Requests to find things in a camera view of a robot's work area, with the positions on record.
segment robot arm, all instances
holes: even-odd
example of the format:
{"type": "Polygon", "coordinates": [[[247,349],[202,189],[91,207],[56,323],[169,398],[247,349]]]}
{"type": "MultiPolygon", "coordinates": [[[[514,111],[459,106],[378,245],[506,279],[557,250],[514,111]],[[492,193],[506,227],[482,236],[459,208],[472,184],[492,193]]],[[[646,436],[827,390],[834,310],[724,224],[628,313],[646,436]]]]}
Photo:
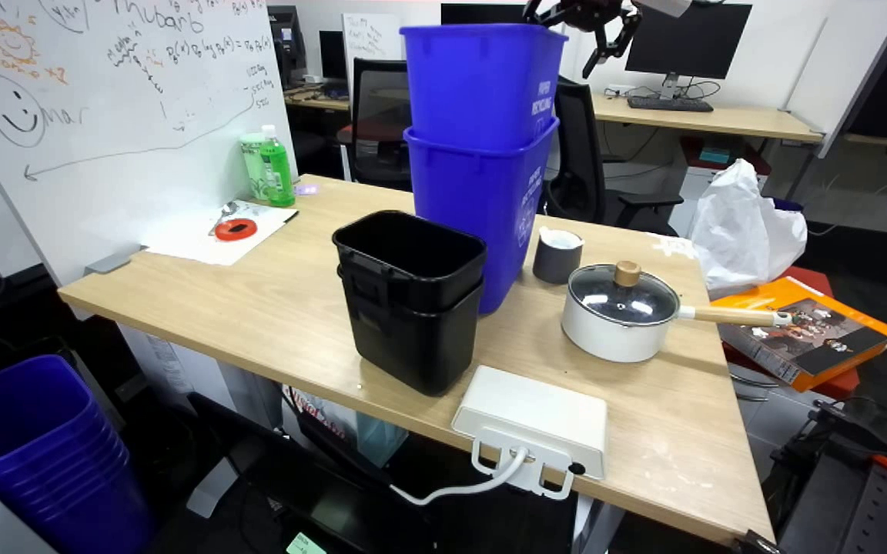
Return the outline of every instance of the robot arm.
{"type": "MultiPolygon", "coordinates": [[[[526,12],[525,12],[526,20],[537,20],[542,28],[569,24],[569,28],[594,34],[597,46],[594,46],[584,77],[590,77],[594,72],[594,66],[601,66],[606,57],[619,57],[628,48],[628,43],[642,24],[642,16],[628,0],[557,0],[546,12],[539,12],[539,4],[542,0],[526,4],[526,12]],[[606,43],[603,24],[611,24],[613,18],[622,18],[622,30],[615,39],[606,43]]],[[[676,16],[676,18],[685,16],[691,5],[691,0],[637,0],[637,4],[659,9],[665,16],[676,16]]]]}

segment white cable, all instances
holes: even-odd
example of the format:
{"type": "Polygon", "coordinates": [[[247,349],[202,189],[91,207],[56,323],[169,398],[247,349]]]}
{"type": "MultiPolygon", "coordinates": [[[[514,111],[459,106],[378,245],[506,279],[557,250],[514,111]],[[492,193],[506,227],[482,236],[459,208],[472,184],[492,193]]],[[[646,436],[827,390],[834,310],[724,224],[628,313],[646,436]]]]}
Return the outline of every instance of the white cable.
{"type": "Polygon", "coordinates": [[[398,491],[404,501],[410,501],[410,506],[432,506],[435,500],[443,500],[443,494],[482,494],[482,491],[489,491],[489,488],[499,488],[501,484],[510,484],[522,467],[525,467],[525,461],[526,461],[526,453],[529,450],[514,450],[514,459],[496,473],[496,476],[489,476],[489,479],[483,479],[483,484],[476,484],[476,487],[443,487],[443,488],[435,488],[432,494],[424,494],[424,500],[417,500],[417,494],[410,494],[406,488],[400,488],[400,487],[389,487],[392,491],[398,491]]]}

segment white power strip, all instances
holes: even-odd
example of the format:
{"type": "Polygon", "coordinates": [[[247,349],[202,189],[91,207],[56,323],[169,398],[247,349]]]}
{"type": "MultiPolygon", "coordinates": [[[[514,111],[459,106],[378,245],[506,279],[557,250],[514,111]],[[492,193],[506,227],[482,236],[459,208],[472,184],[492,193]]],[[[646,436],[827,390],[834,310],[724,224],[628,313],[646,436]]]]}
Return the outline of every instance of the white power strip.
{"type": "Polygon", "coordinates": [[[476,439],[472,466],[496,473],[514,450],[526,447],[525,467],[510,479],[549,500],[567,500],[574,473],[603,476],[606,404],[537,380],[477,366],[452,431],[476,439]],[[496,467],[482,466],[483,447],[501,450],[496,467]],[[542,487],[542,467],[564,470],[560,488],[542,487]]]}

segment papers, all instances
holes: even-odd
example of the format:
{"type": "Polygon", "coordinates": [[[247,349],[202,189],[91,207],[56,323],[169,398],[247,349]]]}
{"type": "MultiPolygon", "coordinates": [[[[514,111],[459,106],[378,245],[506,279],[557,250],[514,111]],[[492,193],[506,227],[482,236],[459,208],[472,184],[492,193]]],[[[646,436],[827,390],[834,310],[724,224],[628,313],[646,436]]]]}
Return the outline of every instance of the papers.
{"type": "Polygon", "coordinates": [[[152,251],[177,254],[177,257],[193,257],[204,265],[236,265],[247,251],[253,251],[262,240],[267,240],[276,230],[280,230],[295,208],[276,208],[262,204],[244,204],[236,201],[236,213],[221,219],[221,213],[212,208],[191,208],[177,213],[173,219],[163,219],[142,244],[152,251]],[[221,240],[216,233],[220,224],[250,219],[256,221],[256,230],[242,240],[221,240]]]}

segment pot lid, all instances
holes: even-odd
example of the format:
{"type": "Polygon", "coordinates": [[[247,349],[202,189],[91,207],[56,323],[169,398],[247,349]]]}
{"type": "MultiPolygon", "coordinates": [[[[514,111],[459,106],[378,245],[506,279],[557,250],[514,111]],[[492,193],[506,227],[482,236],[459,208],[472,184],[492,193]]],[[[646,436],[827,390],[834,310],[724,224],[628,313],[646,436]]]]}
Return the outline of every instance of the pot lid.
{"type": "Polygon", "coordinates": [[[677,292],[633,263],[590,265],[569,277],[569,301],[628,325],[665,323],[677,313],[677,292]]]}

